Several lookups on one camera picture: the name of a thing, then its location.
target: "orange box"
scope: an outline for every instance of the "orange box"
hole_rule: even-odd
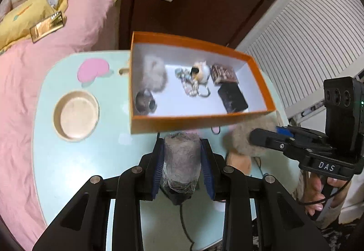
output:
[[[163,59],[168,81],[162,92],[153,93],[156,112],[138,115],[134,101],[137,92],[142,89],[144,55]],[[211,91],[209,97],[187,96],[174,70],[191,67],[199,61],[206,61],[207,65],[217,63],[233,67],[248,109],[228,114],[217,94],[219,86],[214,86],[211,78],[208,82]],[[251,56],[206,41],[162,33],[134,32],[129,76],[132,134],[226,126],[243,121],[247,115],[267,114],[276,109],[264,78]]]

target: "light blue table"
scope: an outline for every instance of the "light blue table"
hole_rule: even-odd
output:
[[[156,134],[131,135],[129,126],[129,92],[127,75],[119,75],[127,67],[129,51],[79,53],[58,62],[44,80],[39,96],[33,134],[33,165],[40,205],[47,224],[56,217],[79,188],[93,175],[104,179],[120,175],[139,163],[141,156],[152,151]],[[72,90],[81,89],[77,79],[79,66],[88,58],[108,61],[114,74],[96,78],[86,88],[100,105],[100,119],[93,133],[77,143],[67,142],[57,136],[53,128],[53,109],[57,101]],[[264,75],[277,109],[285,124],[287,119],[279,97]],[[208,138],[213,152],[226,155],[223,136],[228,127],[214,135],[211,129],[201,129],[201,137]],[[267,152],[262,160],[264,173],[275,175],[290,191],[298,182],[297,162],[276,151]],[[253,164],[252,175],[261,177]],[[255,207],[251,200],[252,217]],[[222,239],[224,204],[212,202],[200,178],[200,189],[184,203],[187,231],[195,241],[194,250],[203,250]],[[107,251],[111,250],[112,201],[107,231]],[[159,193],[153,202],[141,202],[141,219],[145,251],[186,251],[190,243],[183,233],[179,208],[173,206]]]

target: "brown door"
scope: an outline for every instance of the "brown door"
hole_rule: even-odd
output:
[[[131,32],[162,32],[227,45],[261,0],[135,0]]]

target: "pink blanket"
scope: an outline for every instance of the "pink blanket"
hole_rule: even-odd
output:
[[[0,56],[0,215],[26,251],[46,228],[32,165],[42,82],[70,54],[112,50],[115,13],[113,0],[69,0],[64,28],[35,44],[20,41]]]

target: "screw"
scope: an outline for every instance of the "screw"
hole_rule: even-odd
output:
[[[264,177],[264,179],[268,183],[274,183],[276,181],[276,179],[272,175],[267,175],[267,176]]]
[[[231,166],[225,166],[224,167],[224,172],[225,173],[233,173],[234,172],[234,168]]]
[[[99,183],[99,182],[100,182],[100,180],[101,180],[100,176],[97,176],[97,175],[92,176],[92,177],[90,178],[90,182],[91,182],[91,183],[93,183],[93,184]]]
[[[135,167],[132,167],[131,171],[135,174],[138,174],[140,173],[141,171],[143,171],[143,168],[140,167],[140,166],[135,166]]]

